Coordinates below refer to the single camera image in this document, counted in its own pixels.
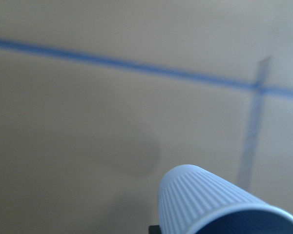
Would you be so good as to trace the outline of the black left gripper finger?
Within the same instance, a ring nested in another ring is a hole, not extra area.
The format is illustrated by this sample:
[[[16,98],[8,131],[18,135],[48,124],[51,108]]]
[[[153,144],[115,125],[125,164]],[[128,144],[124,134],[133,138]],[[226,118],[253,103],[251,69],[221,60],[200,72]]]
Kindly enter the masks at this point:
[[[148,227],[148,234],[161,234],[161,228],[159,225],[150,225]]]

